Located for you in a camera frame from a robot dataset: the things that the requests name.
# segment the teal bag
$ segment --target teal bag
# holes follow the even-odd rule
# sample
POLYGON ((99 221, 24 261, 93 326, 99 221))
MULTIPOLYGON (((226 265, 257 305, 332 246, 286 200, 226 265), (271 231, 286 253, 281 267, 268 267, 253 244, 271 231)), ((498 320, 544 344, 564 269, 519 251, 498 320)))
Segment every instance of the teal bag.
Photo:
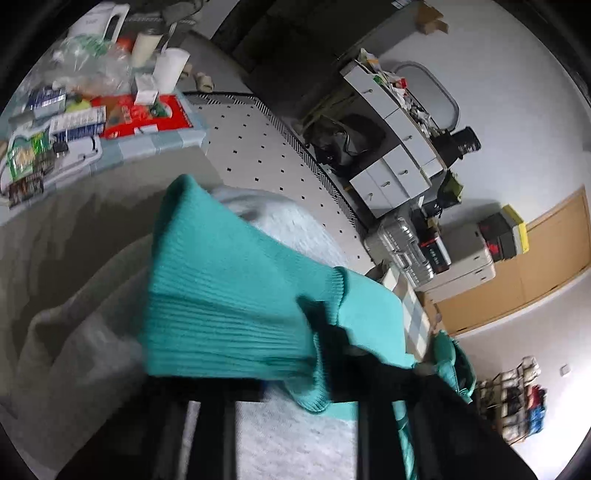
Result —
POLYGON ((437 375, 466 403, 471 403, 476 388, 476 373, 464 350, 444 330, 433 338, 433 357, 437 375))

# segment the table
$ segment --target table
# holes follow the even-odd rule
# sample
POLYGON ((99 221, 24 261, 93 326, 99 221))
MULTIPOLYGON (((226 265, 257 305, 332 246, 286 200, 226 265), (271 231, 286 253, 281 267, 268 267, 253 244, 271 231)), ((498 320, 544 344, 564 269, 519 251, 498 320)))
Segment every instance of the table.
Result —
MULTIPOLYGON (((207 123, 201 114, 193 110, 189 100, 179 90, 175 90, 174 94, 178 97, 181 106, 193 124, 192 128, 168 130, 141 136, 128 136, 113 140, 101 138, 100 143, 103 153, 98 160, 73 172, 66 178, 48 185, 42 195, 35 196, 10 210, 7 205, 0 206, 0 225, 26 210, 31 204, 43 201, 44 198, 56 190, 62 189, 84 177, 98 174, 103 170, 179 148, 200 147, 206 153, 208 145, 207 123)), ((22 96, 16 93, 0 116, 0 132, 4 131, 6 138, 10 135, 8 118, 14 112, 20 111, 19 105, 22 105, 22 96)))

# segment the white rug with black dots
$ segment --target white rug with black dots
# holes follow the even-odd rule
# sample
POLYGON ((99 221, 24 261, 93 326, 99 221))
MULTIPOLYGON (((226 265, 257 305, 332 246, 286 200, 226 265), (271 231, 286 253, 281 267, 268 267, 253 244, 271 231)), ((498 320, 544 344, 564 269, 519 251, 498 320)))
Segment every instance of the white rug with black dots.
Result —
POLYGON ((267 190, 304 206, 338 242, 349 268, 374 266, 355 213, 288 128, 253 96, 186 94, 209 126, 207 157, 228 186, 267 190))

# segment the cluttered table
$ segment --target cluttered table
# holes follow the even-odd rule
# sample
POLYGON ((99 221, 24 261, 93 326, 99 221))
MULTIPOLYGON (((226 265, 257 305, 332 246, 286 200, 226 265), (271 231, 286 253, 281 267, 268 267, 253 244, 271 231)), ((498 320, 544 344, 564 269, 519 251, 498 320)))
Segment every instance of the cluttered table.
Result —
POLYGON ((72 70, 68 63, 76 64, 80 50, 88 51, 87 38, 68 38, 50 49, 50 59, 35 66, 0 116, 0 135, 7 141, 0 224, 83 177, 179 148, 206 148, 203 117, 175 88, 188 53, 169 48, 180 58, 163 58, 166 76, 158 82, 153 66, 134 69, 120 46, 92 42, 103 53, 75 74, 64 71, 72 70), (77 58, 70 61, 68 55, 77 58))

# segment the cardboard box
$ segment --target cardboard box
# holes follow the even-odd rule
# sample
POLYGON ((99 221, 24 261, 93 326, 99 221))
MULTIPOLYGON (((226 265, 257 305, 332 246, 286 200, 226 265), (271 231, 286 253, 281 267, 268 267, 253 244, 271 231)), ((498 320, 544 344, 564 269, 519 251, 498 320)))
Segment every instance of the cardboard box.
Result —
POLYGON ((149 73, 136 73, 132 93, 135 95, 134 105, 153 105, 158 98, 156 81, 149 73))
POLYGON ((415 19, 417 30, 425 35, 429 35, 436 30, 448 33, 449 25, 442 21, 442 18, 443 14, 437 8, 430 7, 425 2, 421 2, 415 19))

